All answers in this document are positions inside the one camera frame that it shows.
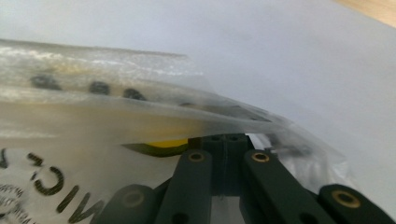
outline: black lettering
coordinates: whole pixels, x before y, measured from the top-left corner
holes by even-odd
[[[95,81],[90,86],[90,92],[100,95],[109,95],[110,87],[105,82]]]
[[[147,101],[146,97],[135,89],[126,89],[123,93],[124,98]]]
[[[70,192],[67,194],[64,200],[56,208],[56,211],[58,211],[58,213],[62,213],[62,211],[67,207],[67,205],[70,204],[70,202],[75,198],[78,190],[79,190],[79,186],[74,186],[72,190],[70,190]]]
[[[1,157],[0,157],[0,168],[7,169],[8,168],[8,161],[6,158],[6,149],[1,149]]]
[[[56,177],[58,177],[58,183],[54,187],[47,189],[43,186],[41,180],[35,181],[35,188],[38,190],[38,192],[46,196],[54,195],[61,191],[64,187],[64,175],[62,174],[62,172],[58,168],[53,166],[51,166],[49,169],[56,174]]]
[[[33,166],[38,166],[38,167],[43,166],[43,159],[39,158],[37,155],[35,155],[33,153],[29,153],[27,155],[27,158],[35,162],[35,164],[33,164]]]
[[[61,91],[61,87],[56,83],[56,80],[51,76],[40,75],[30,79],[32,85],[39,89]]]
[[[105,206],[105,203],[103,201],[99,201],[96,204],[94,204],[91,208],[89,208],[86,212],[83,212],[85,205],[87,205],[87,202],[90,199],[90,197],[91,197],[90,193],[85,194],[84,199],[82,199],[77,210],[69,218],[69,223],[78,223],[92,214],[93,214],[93,218],[90,224],[95,223],[96,219],[99,217],[99,213],[102,211],[103,207]]]

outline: white table surface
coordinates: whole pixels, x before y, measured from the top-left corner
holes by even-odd
[[[396,29],[330,0],[1,1],[0,38],[189,55],[342,151],[396,219]]]

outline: clear plastic bag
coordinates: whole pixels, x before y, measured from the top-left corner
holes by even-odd
[[[4,159],[26,152],[15,162],[37,168],[15,174],[28,172],[32,190],[10,212],[14,221],[2,221],[94,223],[115,191],[155,188],[176,166],[177,157],[121,145],[221,133],[253,133],[257,146],[271,147],[313,191],[353,184],[336,150],[287,119],[198,90],[197,80],[184,56],[0,40],[0,148],[7,149]],[[60,182],[50,194],[39,188]]]

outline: black plastic part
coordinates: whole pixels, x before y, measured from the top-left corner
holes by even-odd
[[[244,178],[268,223],[335,223],[271,153],[250,150],[242,164]]]
[[[323,187],[319,192],[318,202],[337,223],[395,223],[374,203],[356,190],[346,186],[330,185]]]
[[[212,156],[184,152],[167,187],[155,224],[208,224],[211,210]]]
[[[245,220],[245,224],[268,223],[264,212],[260,209],[259,203],[246,183],[242,184],[242,195],[239,199],[239,210]]]
[[[154,190],[131,185],[113,196],[97,224],[151,224],[157,211],[158,202]]]
[[[213,195],[240,195],[240,164],[249,146],[252,144],[244,134],[214,135],[189,141],[190,148],[200,148],[212,155]]]

